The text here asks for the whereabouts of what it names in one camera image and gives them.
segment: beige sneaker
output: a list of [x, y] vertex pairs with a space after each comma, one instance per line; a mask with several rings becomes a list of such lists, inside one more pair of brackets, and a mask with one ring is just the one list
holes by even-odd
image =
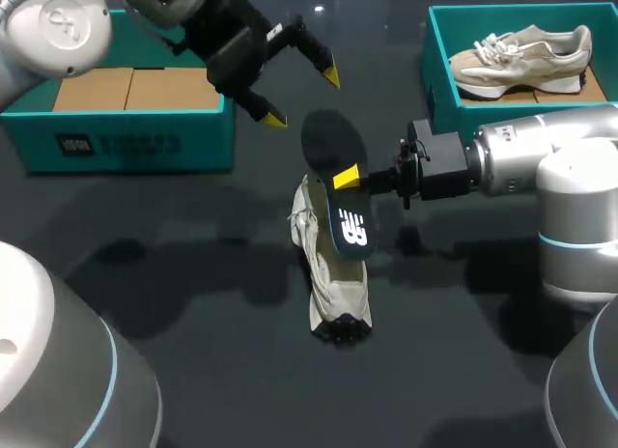
[[592, 35], [583, 25], [571, 33], [548, 33], [533, 25], [489, 35], [474, 46], [449, 60], [455, 84], [472, 98], [500, 98], [518, 86], [576, 94], [592, 57]]
[[356, 343], [372, 329], [365, 262], [344, 260], [328, 226], [323, 185], [305, 176], [294, 197], [290, 229], [311, 271], [311, 331], [326, 341]]

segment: teal shoe box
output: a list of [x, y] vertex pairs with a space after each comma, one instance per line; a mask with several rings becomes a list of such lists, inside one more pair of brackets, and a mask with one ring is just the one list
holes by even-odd
[[[113, 41], [100, 68], [204, 68], [190, 52], [172, 54], [131, 15], [111, 14]], [[182, 36], [177, 31], [161, 34], [174, 41]], [[121, 109], [104, 111], [53, 111], [61, 82], [44, 82], [1, 115], [28, 172], [173, 173], [233, 168], [234, 105], [212, 86], [207, 84], [211, 96], [218, 96], [218, 104], [217, 98], [211, 102], [214, 108], [127, 110], [121, 104]]]
[[435, 6], [429, 9], [421, 70], [436, 134], [457, 131], [468, 143], [480, 125], [606, 103], [581, 102], [577, 96], [560, 103], [462, 102], [448, 59], [491, 33], [517, 32], [530, 25], [549, 32], [570, 32], [578, 25], [590, 28], [590, 68], [606, 101], [618, 101], [618, 11], [612, 3]]

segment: shoe sole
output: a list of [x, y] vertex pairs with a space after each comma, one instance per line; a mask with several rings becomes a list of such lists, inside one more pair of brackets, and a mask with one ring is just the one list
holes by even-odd
[[557, 78], [550, 81], [529, 82], [525, 84], [512, 84], [503, 86], [473, 86], [460, 82], [455, 83], [464, 97], [472, 100], [496, 100], [505, 94], [524, 90], [537, 90], [547, 94], [572, 94], [581, 92], [585, 84], [585, 72], [568, 78]]
[[[309, 316], [311, 318], [320, 318], [317, 324], [313, 324], [311, 333], [324, 342], [332, 342], [336, 345], [354, 345], [371, 335], [372, 326], [364, 319], [358, 320], [349, 313], [344, 313], [334, 321], [325, 321], [320, 316], [318, 308], [313, 299], [311, 292], [311, 300], [309, 301]], [[365, 317], [371, 317], [369, 313], [369, 305], [367, 305]]]

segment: logo on box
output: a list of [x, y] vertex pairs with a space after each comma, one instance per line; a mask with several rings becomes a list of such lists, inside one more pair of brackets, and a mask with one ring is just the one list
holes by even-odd
[[56, 134], [58, 146], [65, 156], [89, 156], [95, 154], [90, 136], [85, 133]]

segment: brown cardboard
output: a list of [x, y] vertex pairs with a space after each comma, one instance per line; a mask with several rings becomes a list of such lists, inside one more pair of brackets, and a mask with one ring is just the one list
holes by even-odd
[[126, 110], [214, 109], [219, 99], [206, 69], [135, 70]]
[[472, 100], [469, 98], [462, 98], [463, 105], [483, 106], [496, 103], [537, 103], [537, 100], [534, 98], [534, 93], [532, 91], [505, 94], [496, 100]]
[[586, 69], [586, 83], [579, 94], [547, 94], [541, 91], [534, 93], [539, 103], [572, 103], [572, 102], [606, 102], [605, 94], [599, 85], [595, 73], [590, 67]]
[[124, 110], [133, 69], [95, 69], [60, 85], [54, 112]]

